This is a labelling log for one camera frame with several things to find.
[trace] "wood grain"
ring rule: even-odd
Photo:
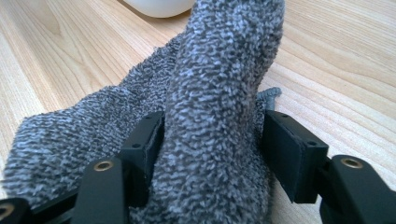
[[[284,37],[261,89],[331,146],[370,162],[396,190],[396,3],[287,0]],[[189,13],[152,19],[121,0],[0,1],[0,169],[24,117],[66,108],[180,33]],[[275,223],[320,223],[277,185]]]

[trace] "white object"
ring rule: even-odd
[[[139,12],[156,18],[176,16],[192,8],[195,0],[124,0]]]

